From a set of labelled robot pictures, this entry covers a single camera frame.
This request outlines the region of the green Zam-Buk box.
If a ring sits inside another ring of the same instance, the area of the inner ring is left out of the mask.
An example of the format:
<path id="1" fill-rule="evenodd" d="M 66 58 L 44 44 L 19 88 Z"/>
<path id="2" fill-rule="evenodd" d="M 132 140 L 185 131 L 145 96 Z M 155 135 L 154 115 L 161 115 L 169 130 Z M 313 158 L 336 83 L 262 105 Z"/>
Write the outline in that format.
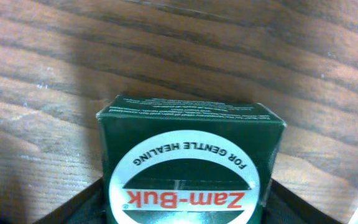
<path id="1" fill-rule="evenodd" d="M 260 103 L 117 96 L 96 115 L 108 223 L 260 223 L 286 122 Z"/>

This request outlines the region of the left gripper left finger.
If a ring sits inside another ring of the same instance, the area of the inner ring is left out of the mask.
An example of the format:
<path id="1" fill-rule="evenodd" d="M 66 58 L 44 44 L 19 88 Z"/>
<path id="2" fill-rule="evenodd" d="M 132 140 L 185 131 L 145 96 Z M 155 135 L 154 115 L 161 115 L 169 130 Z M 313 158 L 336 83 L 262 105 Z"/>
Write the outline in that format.
<path id="1" fill-rule="evenodd" d="M 34 224 L 105 224 L 103 180 L 85 188 Z"/>

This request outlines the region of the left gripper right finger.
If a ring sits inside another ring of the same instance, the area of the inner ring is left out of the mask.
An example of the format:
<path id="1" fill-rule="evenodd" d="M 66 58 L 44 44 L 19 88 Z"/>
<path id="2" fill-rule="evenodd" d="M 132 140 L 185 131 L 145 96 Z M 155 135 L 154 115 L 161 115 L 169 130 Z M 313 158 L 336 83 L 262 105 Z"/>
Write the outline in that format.
<path id="1" fill-rule="evenodd" d="M 264 224 L 341 224 L 272 179 Z"/>

